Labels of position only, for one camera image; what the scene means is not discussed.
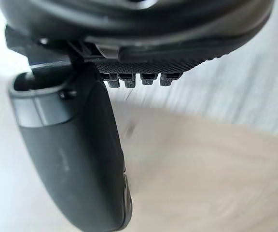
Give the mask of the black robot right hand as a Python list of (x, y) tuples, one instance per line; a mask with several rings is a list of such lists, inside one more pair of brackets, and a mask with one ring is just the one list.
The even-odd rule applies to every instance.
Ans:
[(0, 0), (8, 49), (29, 72), (8, 86), (36, 171), (83, 232), (132, 217), (125, 157), (107, 89), (184, 72), (227, 55), (267, 23), (272, 0)]

